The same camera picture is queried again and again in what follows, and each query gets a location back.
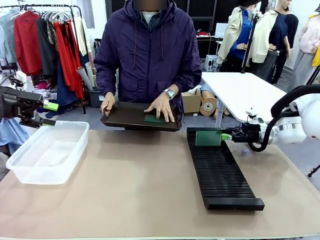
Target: red garment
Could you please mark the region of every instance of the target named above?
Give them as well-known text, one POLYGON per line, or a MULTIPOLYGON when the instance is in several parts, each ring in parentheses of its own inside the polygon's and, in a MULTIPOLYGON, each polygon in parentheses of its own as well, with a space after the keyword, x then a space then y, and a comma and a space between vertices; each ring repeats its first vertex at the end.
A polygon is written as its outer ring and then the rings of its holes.
POLYGON ((41 54, 37 32, 40 16, 31 11, 14 20, 14 44, 17 61, 27 76, 42 70, 41 54))
POLYGON ((84 98, 82 78, 76 72, 81 66, 78 45, 72 31, 71 23, 59 24, 53 23, 56 31, 56 41, 59 57, 63 69, 65 84, 69 89, 75 92, 79 99, 84 98))

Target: cardboard box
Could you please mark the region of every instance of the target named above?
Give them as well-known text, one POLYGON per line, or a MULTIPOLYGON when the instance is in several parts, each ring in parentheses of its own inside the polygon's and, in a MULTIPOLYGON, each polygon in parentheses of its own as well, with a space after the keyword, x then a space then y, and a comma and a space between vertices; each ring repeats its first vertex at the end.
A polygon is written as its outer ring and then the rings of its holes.
POLYGON ((200 89, 197 88, 195 91, 195 95, 192 95, 189 92, 182 93, 182 101, 184 113, 198 113, 200 111, 201 105, 201 92, 200 89))

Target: yellow garment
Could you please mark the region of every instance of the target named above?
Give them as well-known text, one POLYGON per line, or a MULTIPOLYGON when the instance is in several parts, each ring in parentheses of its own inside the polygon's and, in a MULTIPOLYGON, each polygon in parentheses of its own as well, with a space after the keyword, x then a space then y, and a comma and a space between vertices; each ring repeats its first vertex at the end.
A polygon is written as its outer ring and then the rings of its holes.
POLYGON ((318 48, 318 51, 315 54, 312 67, 318 67, 320 65, 320 46, 318 48))
POLYGON ((319 16, 319 14, 317 14, 317 15, 312 15, 312 16, 309 17, 309 19, 312 19, 312 18, 317 17, 317 16, 319 16))
POLYGON ((224 62, 230 52, 231 47, 239 38, 242 30, 242 22, 242 10, 240 7, 236 7, 233 10, 233 15, 228 22, 222 44, 218 52, 218 59, 216 61, 218 64, 222 64, 224 62))

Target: man's right hand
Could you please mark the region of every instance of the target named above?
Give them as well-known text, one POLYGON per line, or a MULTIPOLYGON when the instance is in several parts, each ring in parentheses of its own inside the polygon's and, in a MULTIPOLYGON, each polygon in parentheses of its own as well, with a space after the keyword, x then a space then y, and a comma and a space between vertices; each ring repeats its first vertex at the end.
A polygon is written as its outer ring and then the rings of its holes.
POLYGON ((277 47, 273 44, 269 44, 269 51, 275 51, 277 50, 277 47))
POLYGON ((116 104, 116 99, 112 92, 108 92, 104 98, 105 100, 101 104, 100 111, 103 113, 105 110, 104 114, 109 117, 112 107, 116 104))

